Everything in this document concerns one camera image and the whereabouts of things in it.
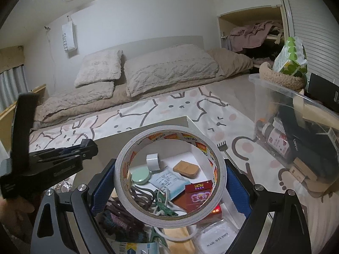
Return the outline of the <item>person left hand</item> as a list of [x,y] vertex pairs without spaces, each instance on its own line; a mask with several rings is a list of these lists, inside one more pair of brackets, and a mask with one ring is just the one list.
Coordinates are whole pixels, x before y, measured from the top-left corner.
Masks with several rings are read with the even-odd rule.
[[15,200],[1,197],[1,223],[14,235],[22,233],[24,215],[34,211],[34,206],[22,197]]

